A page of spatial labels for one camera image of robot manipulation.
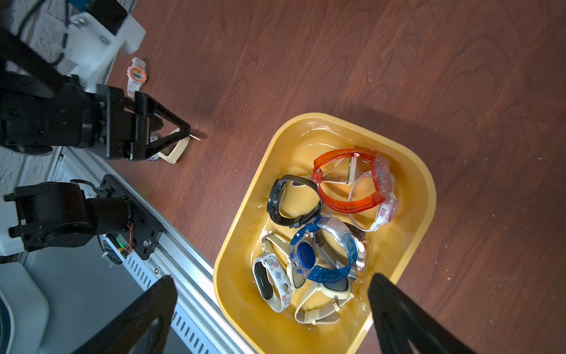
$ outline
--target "yellow plastic tray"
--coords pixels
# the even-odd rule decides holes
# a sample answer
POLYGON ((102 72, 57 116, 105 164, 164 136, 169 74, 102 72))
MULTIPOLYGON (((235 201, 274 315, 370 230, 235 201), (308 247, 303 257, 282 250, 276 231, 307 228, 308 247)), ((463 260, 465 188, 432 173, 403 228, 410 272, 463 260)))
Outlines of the yellow plastic tray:
MULTIPOLYGON (((348 196, 347 190, 344 192, 339 186, 329 187, 333 188, 334 195, 348 196)), ((288 192, 285 200, 299 198, 292 194, 297 193, 288 192)), ((289 211, 290 214, 306 212, 313 205, 310 201, 292 203, 295 208, 286 204, 285 211, 289 207, 294 209, 289 211)), ((436 189, 432 176, 411 150, 327 114, 307 113, 295 117, 279 128, 271 139, 216 259, 213 282, 218 304, 230 323, 258 352, 354 353, 373 323, 367 299, 371 276, 381 272, 392 282, 398 281, 425 235, 435 207, 436 189), (284 174, 309 175, 312 162, 319 155, 350 147, 372 148, 389 159, 396 179, 397 212, 391 223, 367 234, 370 246, 365 273, 354 283, 355 297, 340 311, 340 321, 334 325, 302 325, 293 317, 300 292, 293 295, 291 305, 283 313, 277 314, 263 301, 254 283, 251 265, 261 253, 260 235, 277 231, 290 240, 297 231, 271 222, 265 210, 267 199, 275 179, 284 174)), ((358 222, 370 225, 375 209, 358 215, 358 222)), ((331 210, 324 207, 323 212, 331 210)), ((330 214, 348 221, 346 215, 330 214)), ((321 296, 312 298, 306 305, 319 306, 324 301, 329 299, 321 296)))

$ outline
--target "bolt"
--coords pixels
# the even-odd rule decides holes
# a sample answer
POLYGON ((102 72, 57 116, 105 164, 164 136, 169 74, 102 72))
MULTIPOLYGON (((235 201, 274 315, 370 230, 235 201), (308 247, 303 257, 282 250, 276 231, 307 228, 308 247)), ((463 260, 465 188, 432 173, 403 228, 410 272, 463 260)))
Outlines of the bolt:
POLYGON ((88 21, 86 20, 86 18, 82 18, 82 17, 78 19, 74 19, 72 23, 79 28, 88 25, 88 21))

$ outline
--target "orange watch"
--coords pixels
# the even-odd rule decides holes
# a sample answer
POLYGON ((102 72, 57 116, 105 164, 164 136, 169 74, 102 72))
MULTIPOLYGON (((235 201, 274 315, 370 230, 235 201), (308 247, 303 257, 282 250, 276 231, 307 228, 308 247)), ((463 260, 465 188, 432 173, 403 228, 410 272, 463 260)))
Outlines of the orange watch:
POLYGON ((389 172, 389 162, 387 159, 366 148, 350 148, 329 151, 320 155, 314 161, 314 168, 312 169, 312 181, 317 185, 320 200, 322 200, 323 203, 330 209, 343 214, 362 212, 383 203, 385 201, 383 194, 387 192, 384 189, 387 188, 388 180, 389 184, 391 184, 391 174, 389 172), (375 185, 375 192, 358 201, 337 201, 329 197, 321 187, 323 174, 320 168, 331 161, 344 159, 346 157, 359 157, 371 162, 371 175, 375 185))

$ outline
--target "wristwatch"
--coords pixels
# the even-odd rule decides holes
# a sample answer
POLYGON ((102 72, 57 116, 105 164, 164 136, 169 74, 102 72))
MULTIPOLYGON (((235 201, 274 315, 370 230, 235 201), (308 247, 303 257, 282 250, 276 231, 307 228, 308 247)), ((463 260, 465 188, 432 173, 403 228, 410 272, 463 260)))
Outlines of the wristwatch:
POLYGON ((283 266, 273 253, 271 245, 262 245, 264 252, 254 260, 253 273, 261 297, 277 313, 291 303, 291 287, 283 266))
MULTIPOLYGON (((371 172, 366 172, 361 174, 356 181, 352 184, 352 189, 350 190, 350 195, 348 196, 348 201, 351 201, 352 195, 354 194, 354 188, 359 181, 364 178, 370 178, 371 172)), ((395 188, 395 178, 391 175, 392 187, 395 188)), ((373 232, 377 231, 380 226, 385 225, 393 219, 395 216, 395 211, 397 210, 397 197, 395 196, 395 192, 391 191, 389 196, 385 199, 385 201, 379 204, 378 213, 375 215, 375 221, 371 224, 371 226, 367 229, 361 227, 358 222, 355 220, 353 214, 349 214, 348 217, 352 224, 354 224, 358 229, 365 231, 365 232, 373 232)))
POLYGON ((284 217, 279 212, 279 204, 281 203, 281 197, 283 191, 285 190, 285 185, 287 181, 291 181, 294 185, 305 185, 310 189, 313 189, 318 195, 316 184, 309 181, 306 178, 294 176, 292 174, 286 174, 283 177, 277 179, 271 187, 271 193, 269 193, 269 199, 267 200, 267 212, 269 217, 274 223, 281 226, 287 226, 290 228, 298 228, 302 225, 307 224, 313 217, 318 216, 322 211, 322 201, 319 201, 316 207, 309 213, 304 215, 299 215, 295 218, 284 217))
POLYGON ((362 212, 385 201, 383 196, 389 195, 389 192, 393 190, 390 176, 389 161, 383 156, 366 148, 348 148, 329 151, 320 155, 314 161, 314 167, 312 169, 312 181, 317 184, 320 199, 330 209, 342 214, 362 212), (323 182, 321 167, 331 161, 344 159, 346 157, 359 157, 371 162, 371 175, 374 179, 375 192, 359 201, 337 201, 328 196, 321 187, 321 183, 323 182))
POLYGON ((312 325, 336 323, 340 320, 337 312, 353 297, 351 284, 347 279, 335 283, 312 283, 297 303, 295 320, 299 323, 310 323, 312 325), (303 310, 305 302, 318 291, 331 298, 332 302, 317 309, 303 310))
POLYGON ((289 249, 289 259, 297 272, 317 283, 333 283, 346 278, 358 259, 358 250, 350 229, 342 221, 331 216, 318 216, 313 223, 301 228, 291 240, 289 249), (328 269, 316 265, 312 235, 320 229, 327 231, 344 248, 348 259, 344 267, 328 269))
POLYGON ((297 269, 293 267, 293 264, 289 261, 289 242, 284 238, 282 238, 281 236, 279 236, 278 234, 270 232, 261 239, 261 246, 264 249, 264 251, 265 249, 268 249, 267 241, 271 242, 273 246, 280 249, 285 255, 287 259, 287 268, 286 268, 287 278, 290 280, 289 284, 291 285, 291 291, 293 293, 296 293, 297 290, 303 287, 306 278, 303 275, 299 274, 297 272, 297 269))

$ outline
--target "fitness tracker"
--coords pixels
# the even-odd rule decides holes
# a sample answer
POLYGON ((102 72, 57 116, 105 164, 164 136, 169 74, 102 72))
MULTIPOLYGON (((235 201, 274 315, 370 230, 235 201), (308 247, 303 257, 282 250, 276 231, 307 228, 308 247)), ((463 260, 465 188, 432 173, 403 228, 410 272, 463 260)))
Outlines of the fitness tracker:
MULTIPOLYGON (((328 263, 329 266, 333 268, 345 267, 340 261, 338 254, 328 245, 321 232, 316 232, 313 235, 312 240, 314 242, 316 251, 322 256, 322 258, 328 263)), ((356 259, 355 264, 352 266, 350 272, 348 273, 348 279, 352 281, 355 281, 362 276, 362 272, 366 263, 366 254, 368 247, 368 241, 365 238, 360 239, 358 237, 355 237, 354 242, 358 250, 358 258, 356 259)))
POLYGON ((326 204, 330 209, 343 214, 354 214, 371 209, 384 202, 385 198, 383 196, 389 195, 389 192, 393 190, 391 186, 389 162, 383 156, 365 148, 338 149, 320 155, 314 161, 312 181, 317 184, 320 199, 324 202, 324 204, 326 204), (321 183, 323 182, 323 174, 320 169, 321 166, 345 157, 360 157, 363 160, 371 162, 371 175, 374 179, 375 192, 358 201, 342 202, 332 199, 322 190, 321 183))
POLYGON ((280 313, 291 303, 291 287, 283 266, 271 246, 264 246, 264 253, 254 260, 253 273, 261 297, 273 311, 280 313))
POLYGON ((289 259, 297 272, 317 283, 333 283, 344 279, 358 259, 358 250, 350 229, 331 216, 318 216, 313 223, 300 229, 291 240, 289 250, 289 259), (327 231, 344 248, 348 259, 344 267, 327 269, 316 265, 317 259, 311 241, 312 235, 320 229, 327 231))
POLYGON ((271 193, 269 193, 269 199, 267 200, 267 212, 269 217, 274 223, 281 226, 287 226, 290 228, 298 228, 302 225, 307 224, 313 217, 318 216, 322 211, 322 201, 319 201, 316 207, 305 215, 299 215, 295 218, 284 217, 279 213, 279 204, 281 202, 281 197, 283 191, 285 190, 285 185, 287 181, 293 182, 294 185, 305 185, 310 189, 313 189, 318 195, 316 184, 309 181, 306 178, 294 176, 292 174, 286 174, 283 177, 277 179, 271 188, 271 193))
MULTIPOLYGON (((369 178, 369 177, 371 177, 371 172, 366 172, 366 173, 360 175, 356 179, 354 184, 352 184, 352 189, 350 190, 350 195, 348 196, 348 201, 350 201, 352 199, 352 195, 354 193, 354 188, 355 188, 356 184, 358 184, 358 182, 361 181, 362 179, 369 178)), ((391 175, 391 181, 392 181, 392 186, 393 186, 392 189, 394 189, 395 188, 395 179, 393 178, 393 175, 391 175)), ((375 221, 371 224, 371 226, 368 229, 362 228, 358 224, 358 222, 355 220, 353 214, 349 214, 348 217, 350 218, 351 223, 354 224, 358 229, 365 231, 365 232, 373 232, 373 231, 377 231, 377 229, 379 229, 380 226, 389 223, 391 221, 391 219, 393 219, 393 217, 395 216, 396 210, 397 210, 397 197, 395 196, 395 193, 393 191, 391 191, 389 193, 389 197, 386 198, 383 203, 379 204, 378 213, 375 215, 375 221)))
POLYGON ((297 290, 302 288, 302 286, 305 284, 306 278, 303 275, 299 274, 297 272, 297 269, 293 267, 293 264, 289 261, 289 242, 283 239, 278 234, 270 232, 261 239, 261 246, 264 251, 268 249, 268 246, 266 245, 267 243, 266 241, 271 242, 273 246, 280 249, 285 255, 287 259, 287 269, 286 269, 287 278, 289 278, 290 280, 291 291, 293 293, 296 293, 297 290))
POLYGON ((335 283, 312 283, 297 303, 295 320, 299 323, 310 323, 312 325, 336 323, 340 320, 337 312, 353 297, 351 284, 347 279, 335 283), (317 309, 303 310, 305 302, 318 291, 331 298, 332 302, 317 309))

